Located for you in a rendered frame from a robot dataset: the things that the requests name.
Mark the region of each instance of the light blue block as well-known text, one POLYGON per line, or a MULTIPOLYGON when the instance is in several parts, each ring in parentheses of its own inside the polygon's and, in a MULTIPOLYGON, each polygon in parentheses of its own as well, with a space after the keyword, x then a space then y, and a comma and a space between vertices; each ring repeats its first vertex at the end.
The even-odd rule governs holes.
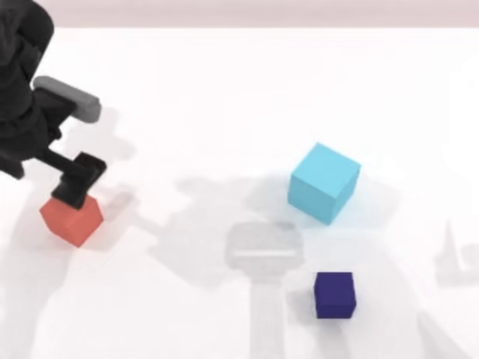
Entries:
POLYGON ((361 165, 317 144, 294 170, 287 201, 324 224, 331 224, 351 198, 361 165))

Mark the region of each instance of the robotic claw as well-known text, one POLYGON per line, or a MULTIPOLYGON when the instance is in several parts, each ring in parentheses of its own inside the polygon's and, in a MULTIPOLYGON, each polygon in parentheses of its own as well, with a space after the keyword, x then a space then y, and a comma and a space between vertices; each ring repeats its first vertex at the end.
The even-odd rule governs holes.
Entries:
POLYGON ((53 32, 51 17, 33 0, 0 0, 0 171, 20 180, 22 163, 37 159, 62 172, 52 196, 81 209, 106 163, 87 153, 72 161, 49 147, 68 117, 95 123, 101 105, 50 77, 33 80, 53 32))

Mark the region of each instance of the dark navy block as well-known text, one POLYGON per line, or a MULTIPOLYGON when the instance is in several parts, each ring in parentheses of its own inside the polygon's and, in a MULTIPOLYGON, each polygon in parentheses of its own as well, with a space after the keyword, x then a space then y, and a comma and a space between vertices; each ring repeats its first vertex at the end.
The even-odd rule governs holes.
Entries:
POLYGON ((320 272, 314 283, 316 317, 349 319, 356 308, 353 273, 320 272))

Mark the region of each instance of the cube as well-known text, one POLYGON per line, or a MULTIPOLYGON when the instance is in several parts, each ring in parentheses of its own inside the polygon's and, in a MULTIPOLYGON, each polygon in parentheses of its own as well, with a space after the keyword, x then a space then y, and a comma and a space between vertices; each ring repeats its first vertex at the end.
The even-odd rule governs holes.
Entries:
POLYGON ((98 202, 90 196, 80 210, 52 197, 40 214, 54 234, 76 247, 81 247, 103 222, 98 202))
POLYGON ((353 195, 360 169, 359 163, 317 144, 292 173, 287 201, 331 224, 353 195))
POLYGON ((356 308, 353 273, 320 272, 314 282, 318 319, 349 319, 356 308))

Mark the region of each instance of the cube top face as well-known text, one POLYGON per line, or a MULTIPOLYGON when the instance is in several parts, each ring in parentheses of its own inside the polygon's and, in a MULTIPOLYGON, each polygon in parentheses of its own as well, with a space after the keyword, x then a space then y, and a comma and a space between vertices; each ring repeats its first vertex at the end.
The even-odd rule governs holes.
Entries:
POLYGON ((351 179, 359 174, 360 168, 361 165, 352 159, 316 144, 294 170, 293 176, 337 198, 351 179))
POLYGON ((353 273, 317 273, 314 295, 321 306, 341 306, 356 304, 353 273))

